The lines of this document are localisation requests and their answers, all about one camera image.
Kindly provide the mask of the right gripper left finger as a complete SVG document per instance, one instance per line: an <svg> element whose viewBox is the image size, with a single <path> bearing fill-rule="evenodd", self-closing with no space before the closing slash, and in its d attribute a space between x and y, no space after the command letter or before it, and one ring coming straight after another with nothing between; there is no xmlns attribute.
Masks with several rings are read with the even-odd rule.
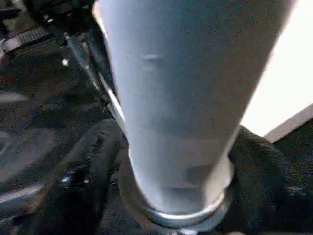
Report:
<svg viewBox="0 0 313 235"><path fill-rule="evenodd" d="M14 234L95 234L124 143L114 119L91 127L49 175L25 213L14 219Z"/></svg>

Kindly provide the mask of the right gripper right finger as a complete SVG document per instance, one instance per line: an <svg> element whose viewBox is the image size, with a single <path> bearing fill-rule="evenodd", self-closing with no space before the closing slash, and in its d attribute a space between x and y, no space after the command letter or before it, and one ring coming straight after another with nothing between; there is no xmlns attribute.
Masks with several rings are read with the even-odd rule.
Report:
<svg viewBox="0 0 313 235"><path fill-rule="evenodd" d="M235 165L231 230L312 232L313 192L280 150L241 127L229 157Z"/></svg>

